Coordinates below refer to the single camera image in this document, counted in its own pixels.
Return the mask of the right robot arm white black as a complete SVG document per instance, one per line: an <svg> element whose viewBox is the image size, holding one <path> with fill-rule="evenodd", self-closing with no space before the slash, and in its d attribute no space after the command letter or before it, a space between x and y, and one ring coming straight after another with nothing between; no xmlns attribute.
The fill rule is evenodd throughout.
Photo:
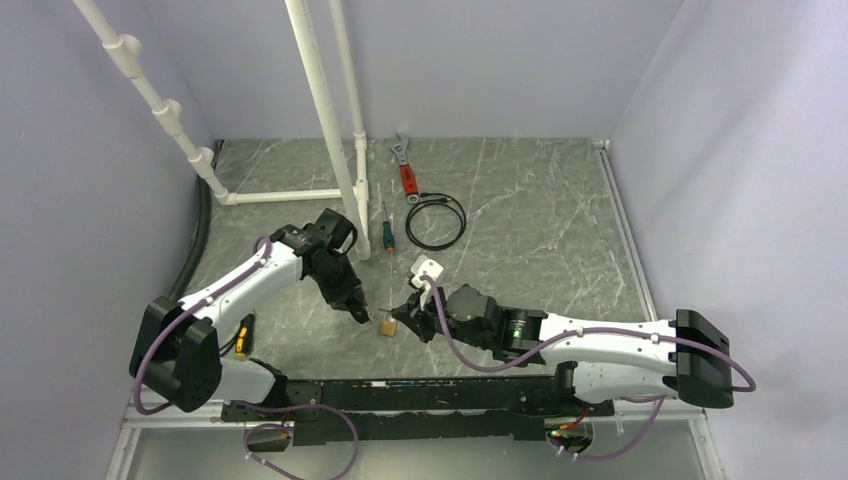
<svg viewBox="0 0 848 480"><path fill-rule="evenodd" d="M464 285L450 295L420 288L390 311L427 343L444 336L491 353L495 371L529 364L562 367L551 388L557 411L574 415L614 398L670 396L700 408L727 409L739 392L730 341L695 310L671 320L618 323L500 305Z"/></svg>

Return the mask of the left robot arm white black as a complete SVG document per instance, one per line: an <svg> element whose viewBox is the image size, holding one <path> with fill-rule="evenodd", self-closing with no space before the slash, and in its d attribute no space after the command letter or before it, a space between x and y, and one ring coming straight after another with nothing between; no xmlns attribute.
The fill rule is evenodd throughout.
<svg viewBox="0 0 848 480"><path fill-rule="evenodd" d="M254 254L215 283L178 300L152 301L129 365L136 411L192 412L222 400L248 404L264 420L279 417L290 404L287 376L261 360L226 359L221 346L256 307L306 278L331 309L369 322L362 282L344 248L357 238L350 220L326 209L313 223L285 225L259 238Z"/></svg>

